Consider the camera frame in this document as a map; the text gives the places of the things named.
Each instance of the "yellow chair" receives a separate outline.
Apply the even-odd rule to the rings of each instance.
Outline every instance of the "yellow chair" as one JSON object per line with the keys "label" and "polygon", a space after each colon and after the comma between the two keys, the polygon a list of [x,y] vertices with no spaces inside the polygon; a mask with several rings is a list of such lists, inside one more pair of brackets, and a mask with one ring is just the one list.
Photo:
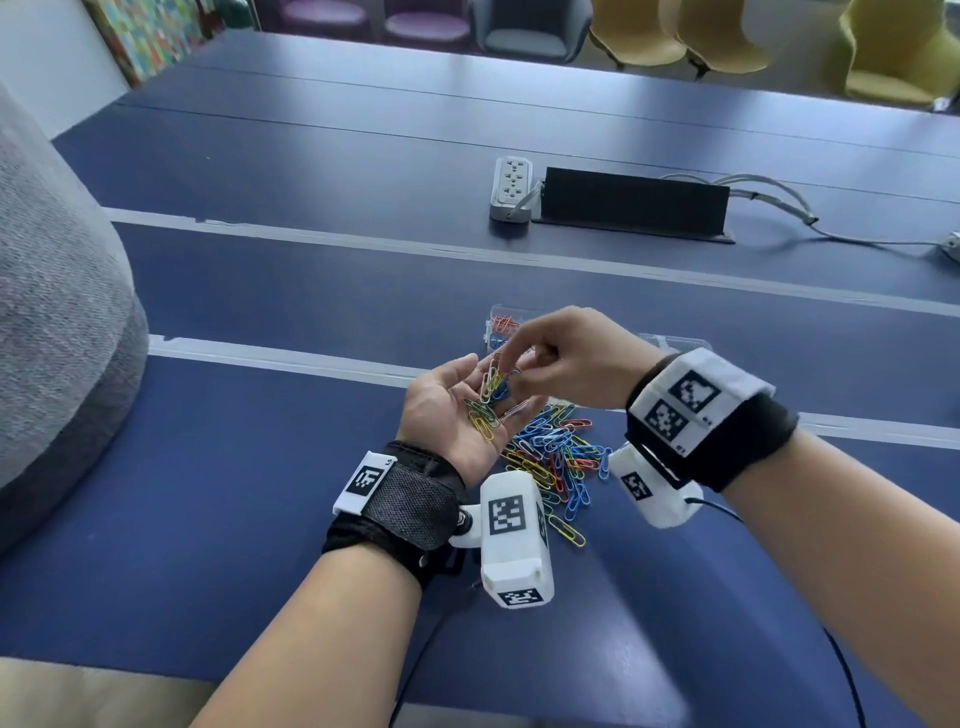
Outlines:
{"label": "yellow chair", "polygon": [[770,64],[770,56],[743,34],[743,3],[744,0],[660,0],[660,21],[670,36],[711,71],[754,73]]}
{"label": "yellow chair", "polygon": [[590,38],[619,65],[666,65],[686,47],[660,26],[659,0],[593,0]]}
{"label": "yellow chair", "polygon": [[849,96],[927,106],[960,89],[960,40],[944,0],[851,0],[840,30],[852,51]]}

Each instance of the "gray cushion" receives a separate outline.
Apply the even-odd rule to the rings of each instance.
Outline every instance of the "gray cushion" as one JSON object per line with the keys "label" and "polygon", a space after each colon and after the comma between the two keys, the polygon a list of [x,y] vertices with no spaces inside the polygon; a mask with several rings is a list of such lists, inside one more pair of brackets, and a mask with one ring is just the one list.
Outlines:
{"label": "gray cushion", "polygon": [[550,59],[558,61],[566,56],[566,46],[557,36],[540,31],[501,28],[491,31],[484,39],[488,53],[518,58]]}

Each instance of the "chair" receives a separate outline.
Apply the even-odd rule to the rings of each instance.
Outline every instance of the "chair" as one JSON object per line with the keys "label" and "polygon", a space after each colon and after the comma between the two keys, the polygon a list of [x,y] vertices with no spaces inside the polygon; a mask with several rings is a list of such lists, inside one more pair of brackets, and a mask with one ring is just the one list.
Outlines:
{"label": "chair", "polygon": [[960,89],[960,40],[944,0],[851,0],[840,31],[852,52],[849,96],[926,106]]}
{"label": "chair", "polygon": [[743,34],[744,0],[660,0],[660,20],[711,71],[754,73],[770,56]]}
{"label": "chair", "polygon": [[686,46],[660,26],[660,0],[593,0],[590,38],[617,65],[666,65]]}
{"label": "chair", "polygon": [[347,0],[281,0],[284,26],[301,36],[372,40],[370,17]]}
{"label": "chair", "polygon": [[587,38],[589,0],[469,0],[473,42],[491,56],[570,63]]}
{"label": "chair", "polygon": [[385,0],[384,30],[392,41],[442,50],[470,46],[463,0]]}

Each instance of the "gray chair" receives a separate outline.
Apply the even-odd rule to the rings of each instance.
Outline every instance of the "gray chair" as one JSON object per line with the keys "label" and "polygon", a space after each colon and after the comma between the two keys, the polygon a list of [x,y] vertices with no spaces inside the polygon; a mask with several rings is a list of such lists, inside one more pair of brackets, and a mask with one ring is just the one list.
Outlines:
{"label": "gray chair", "polygon": [[470,0],[473,41],[491,56],[570,63],[593,19],[590,0]]}

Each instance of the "floor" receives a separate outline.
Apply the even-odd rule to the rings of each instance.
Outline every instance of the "floor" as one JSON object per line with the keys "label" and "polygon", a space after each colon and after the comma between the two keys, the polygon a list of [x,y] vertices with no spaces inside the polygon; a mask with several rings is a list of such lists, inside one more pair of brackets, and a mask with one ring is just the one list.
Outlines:
{"label": "floor", "polygon": [[[3,728],[186,728],[212,693],[210,683],[0,658]],[[447,726],[561,728],[421,705],[404,707],[396,723],[396,728]]]}

